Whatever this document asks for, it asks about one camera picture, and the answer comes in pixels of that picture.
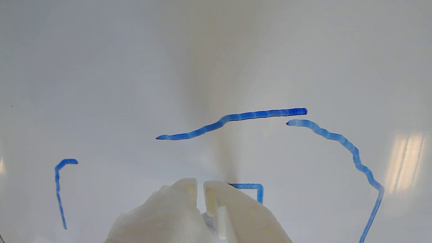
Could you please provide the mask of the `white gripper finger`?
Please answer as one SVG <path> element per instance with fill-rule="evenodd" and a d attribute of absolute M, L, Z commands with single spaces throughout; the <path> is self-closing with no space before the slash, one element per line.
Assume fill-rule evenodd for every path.
<path fill-rule="evenodd" d="M 226 243 L 290 243 L 273 213 L 263 205 L 261 184 L 206 181 L 207 212 L 218 237 Z"/>
<path fill-rule="evenodd" d="M 183 178 L 153 192 L 144 204 L 120 214 L 106 243 L 216 243 L 196 206 L 197 180 Z"/>

